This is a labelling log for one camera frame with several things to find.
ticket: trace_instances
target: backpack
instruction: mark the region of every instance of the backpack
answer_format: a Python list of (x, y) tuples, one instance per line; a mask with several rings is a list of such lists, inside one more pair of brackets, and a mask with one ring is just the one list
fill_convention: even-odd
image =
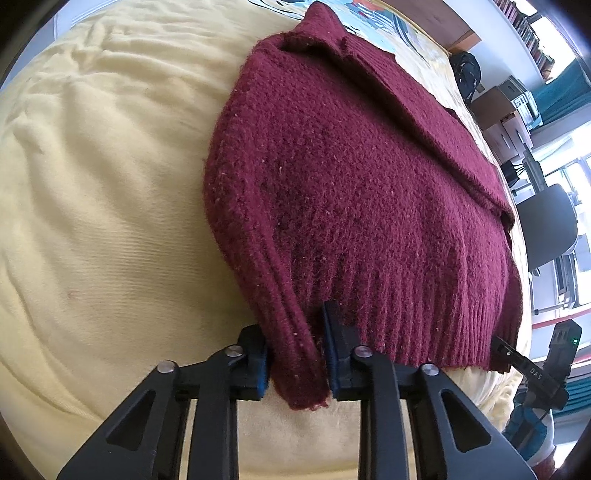
[(449, 63), (452, 64), (457, 88), (460, 90), (464, 103), (470, 105), (472, 97), (476, 92), (476, 87), (482, 78), (480, 65), (478, 65), (476, 57), (467, 51), (452, 55)]

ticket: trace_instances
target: book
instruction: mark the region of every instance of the book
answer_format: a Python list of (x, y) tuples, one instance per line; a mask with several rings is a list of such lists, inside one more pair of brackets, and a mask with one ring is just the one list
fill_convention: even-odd
[(513, 20), (513, 26), (515, 27), (516, 30), (521, 25), (522, 20), (523, 20), (523, 14), (521, 12), (517, 12), (517, 17), (515, 17), (515, 20)]
[(534, 40), (534, 44), (530, 48), (530, 53), (537, 51), (539, 46), (540, 46), (540, 41), (536, 38)]
[(509, 18), (509, 16), (510, 16), (509, 12), (511, 11), (512, 7), (513, 7), (512, 2), (508, 1), (507, 4), (505, 5), (505, 8), (503, 9), (503, 13), (505, 14), (505, 16), (507, 18)]
[(517, 14), (519, 13), (519, 10), (517, 10), (517, 8), (515, 7), (513, 12), (511, 13), (511, 17), (509, 18), (510, 22), (514, 22), (515, 19), (517, 18)]
[(519, 27), (519, 30), (517, 30), (517, 33), (521, 38), (524, 38), (527, 32), (529, 32), (529, 30), (531, 30), (530, 24), (527, 23), (527, 20), (524, 19), (523, 23)]
[(530, 30), (527, 31), (527, 33), (521, 38), (521, 40), (523, 40), (523, 43), (525, 45), (527, 45), (527, 43), (529, 42), (530, 38), (532, 37), (534, 33)]

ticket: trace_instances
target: bookshelf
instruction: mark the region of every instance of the bookshelf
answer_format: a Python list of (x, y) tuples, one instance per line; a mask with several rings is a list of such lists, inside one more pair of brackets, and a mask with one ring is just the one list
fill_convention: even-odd
[(540, 39), (530, 26), (528, 16), (519, 11), (512, 0), (493, 0), (493, 2), (524, 43), (538, 70), (542, 73), (546, 70), (549, 72), (554, 65), (554, 60), (540, 48)]

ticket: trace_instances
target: window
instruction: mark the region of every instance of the window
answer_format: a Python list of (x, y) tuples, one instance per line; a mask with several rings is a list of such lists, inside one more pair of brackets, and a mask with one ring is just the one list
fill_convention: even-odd
[(585, 305), (591, 303), (591, 269), (589, 268), (589, 239), (591, 238), (591, 184), (589, 183), (588, 172), (591, 155), (587, 158), (578, 158), (564, 167), (546, 175), (548, 185), (559, 184), (574, 205), (577, 213), (577, 230), (579, 241), (574, 251), (576, 281), (577, 281), (577, 304)]
[[(515, 3), (517, 8), (525, 15), (536, 13), (536, 9), (526, 0), (515, 0)], [(541, 18), (533, 22), (531, 26), (540, 39), (542, 51), (556, 61), (550, 75), (551, 79), (556, 78), (574, 60), (574, 53), (566, 40), (562, 38), (562, 35), (558, 33), (558, 30), (554, 28), (554, 25), (547, 18)]]

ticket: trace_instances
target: knit sweater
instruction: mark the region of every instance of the knit sweater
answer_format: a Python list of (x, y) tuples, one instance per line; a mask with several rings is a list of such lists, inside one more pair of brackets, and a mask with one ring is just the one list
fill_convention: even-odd
[(503, 370), (521, 285), (495, 168), (453, 111), (314, 3), (248, 57), (204, 174), (213, 234), (292, 408), (323, 404), (322, 302), (393, 361)]

